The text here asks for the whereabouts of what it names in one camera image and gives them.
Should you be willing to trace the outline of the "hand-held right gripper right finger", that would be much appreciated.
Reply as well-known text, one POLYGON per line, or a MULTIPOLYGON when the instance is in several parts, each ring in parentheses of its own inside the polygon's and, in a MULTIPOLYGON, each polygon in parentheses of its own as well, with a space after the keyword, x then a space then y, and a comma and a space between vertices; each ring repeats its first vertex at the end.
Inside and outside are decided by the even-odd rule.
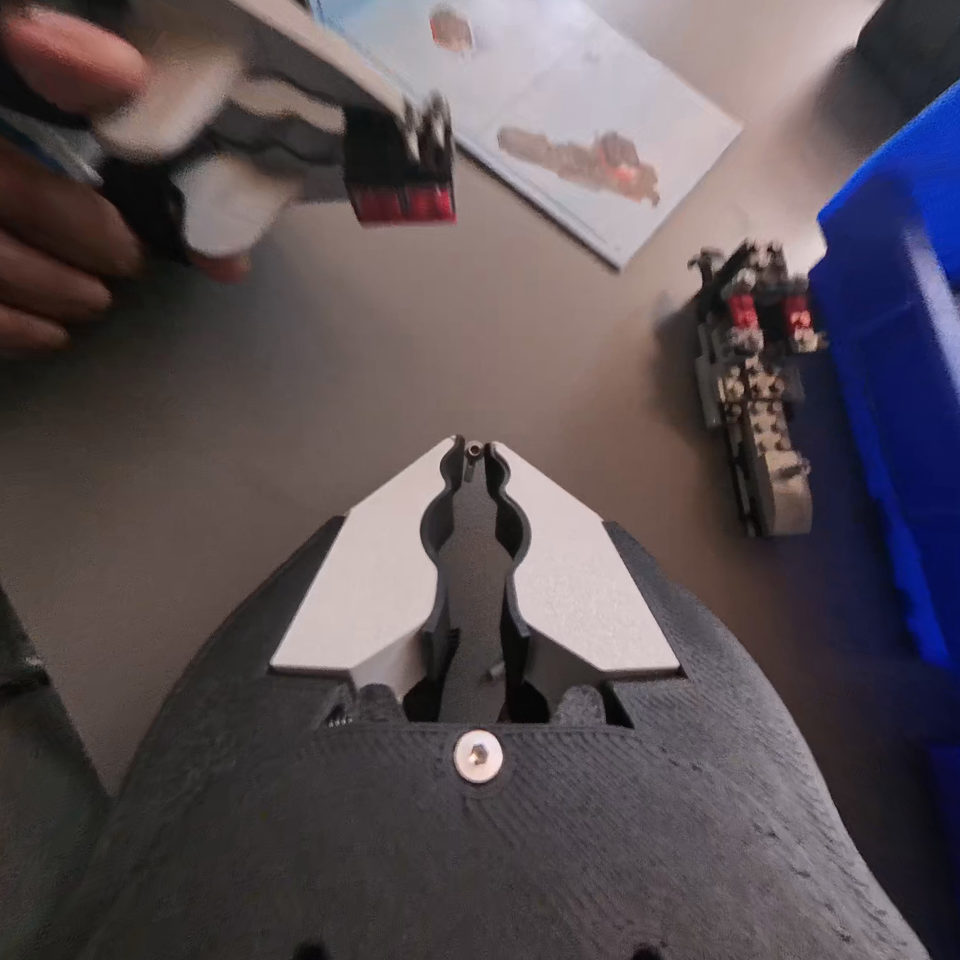
POLYGON ((510 558, 500 639, 508 704, 678 677, 678 655, 601 516, 504 443, 486 446, 495 537, 510 558))

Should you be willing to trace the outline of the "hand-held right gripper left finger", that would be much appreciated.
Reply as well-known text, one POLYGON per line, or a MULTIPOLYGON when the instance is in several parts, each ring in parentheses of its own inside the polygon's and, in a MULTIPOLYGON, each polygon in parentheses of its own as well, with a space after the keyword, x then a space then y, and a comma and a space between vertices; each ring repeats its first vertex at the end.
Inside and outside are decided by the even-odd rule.
POLYGON ((351 507, 270 659, 279 675, 443 686, 459 639, 440 553, 463 480, 463 437, 441 439, 351 507))

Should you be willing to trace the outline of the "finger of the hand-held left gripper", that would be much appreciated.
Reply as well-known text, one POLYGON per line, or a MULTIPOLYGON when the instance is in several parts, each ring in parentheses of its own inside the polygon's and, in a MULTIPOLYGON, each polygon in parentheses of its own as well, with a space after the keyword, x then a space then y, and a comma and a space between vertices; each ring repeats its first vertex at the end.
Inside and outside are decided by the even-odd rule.
POLYGON ((237 110, 257 128, 294 119, 339 133, 347 110, 413 122, 413 104, 349 42, 295 2, 131 2, 128 38, 143 90, 96 120, 121 160, 167 160, 237 110))
POLYGON ((182 240, 201 256, 256 246, 284 210, 345 203, 345 143, 198 141, 182 151, 182 240))

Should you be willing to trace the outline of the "black and red brick assembly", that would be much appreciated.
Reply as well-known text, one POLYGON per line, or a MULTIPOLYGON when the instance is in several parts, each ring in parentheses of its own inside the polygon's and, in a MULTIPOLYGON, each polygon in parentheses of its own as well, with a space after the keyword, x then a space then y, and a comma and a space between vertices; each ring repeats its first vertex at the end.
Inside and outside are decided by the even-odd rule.
POLYGON ((344 111, 343 182, 356 219, 365 227, 453 224, 452 124, 449 161, 430 170, 408 159, 402 114, 361 107, 344 111))

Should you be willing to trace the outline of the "grey desk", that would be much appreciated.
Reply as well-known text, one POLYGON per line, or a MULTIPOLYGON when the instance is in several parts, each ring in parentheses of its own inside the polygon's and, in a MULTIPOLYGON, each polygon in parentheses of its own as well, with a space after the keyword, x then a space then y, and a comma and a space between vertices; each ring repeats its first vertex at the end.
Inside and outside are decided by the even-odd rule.
POLYGON ((738 637, 935 958, 958 905, 924 747, 958 675, 901 618, 829 354, 794 435, 810 535, 751 540, 703 428, 702 246, 822 255, 816 216, 903 116, 855 52, 879 2, 591 2, 745 125, 620 273, 473 163, 453 228, 289 213, 248 280, 156 269, 57 358, 2 374, 2 580, 108 794, 200 643, 327 518, 450 433, 499 440, 738 637))

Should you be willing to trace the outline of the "person's left hand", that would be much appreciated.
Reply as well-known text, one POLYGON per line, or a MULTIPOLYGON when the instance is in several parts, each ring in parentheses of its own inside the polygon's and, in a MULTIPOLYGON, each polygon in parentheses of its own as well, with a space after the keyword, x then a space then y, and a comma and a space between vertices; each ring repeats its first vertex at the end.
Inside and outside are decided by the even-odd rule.
MULTIPOLYGON (((69 114, 112 114, 148 78, 125 39, 49 8, 3 13, 2 52, 30 90, 69 114)), ((109 309, 109 282, 144 262, 138 237, 96 189, 2 143, 3 359, 69 347, 73 328, 109 309)))

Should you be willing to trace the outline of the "grey black toy brick spaceship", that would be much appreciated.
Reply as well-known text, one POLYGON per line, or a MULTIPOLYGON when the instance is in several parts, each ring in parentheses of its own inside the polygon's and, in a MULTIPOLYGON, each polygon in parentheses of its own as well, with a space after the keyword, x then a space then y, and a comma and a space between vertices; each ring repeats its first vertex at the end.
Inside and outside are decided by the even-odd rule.
POLYGON ((778 243, 704 246, 687 263, 701 285, 691 305, 703 422, 722 436, 740 520, 750 537, 810 534, 811 466, 790 426, 806 400, 800 360, 824 351, 810 282, 778 243))

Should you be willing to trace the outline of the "open brick instruction booklet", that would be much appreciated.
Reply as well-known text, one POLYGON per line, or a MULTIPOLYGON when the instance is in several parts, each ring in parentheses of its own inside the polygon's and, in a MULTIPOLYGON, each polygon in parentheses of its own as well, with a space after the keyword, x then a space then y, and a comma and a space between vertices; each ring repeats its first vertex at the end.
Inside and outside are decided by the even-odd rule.
POLYGON ((305 2, 457 146, 621 271, 742 124, 585 2, 305 2))

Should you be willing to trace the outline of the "large blue plastic bin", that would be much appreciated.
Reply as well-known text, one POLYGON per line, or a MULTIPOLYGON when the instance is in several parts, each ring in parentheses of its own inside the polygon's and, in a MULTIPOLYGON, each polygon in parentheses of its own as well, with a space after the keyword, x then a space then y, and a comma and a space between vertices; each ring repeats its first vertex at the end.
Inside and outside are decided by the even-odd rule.
POLYGON ((958 748, 958 84, 909 121, 818 216, 811 270, 902 617, 947 691, 913 692, 926 746, 958 748))

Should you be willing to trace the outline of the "black cube-shaped device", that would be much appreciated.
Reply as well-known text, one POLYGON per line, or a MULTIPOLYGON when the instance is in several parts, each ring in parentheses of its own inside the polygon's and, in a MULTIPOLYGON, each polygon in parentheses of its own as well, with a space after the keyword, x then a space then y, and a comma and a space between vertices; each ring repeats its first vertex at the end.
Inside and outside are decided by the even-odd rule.
POLYGON ((906 110, 917 113, 959 78, 959 2, 884 1, 856 51, 906 110))

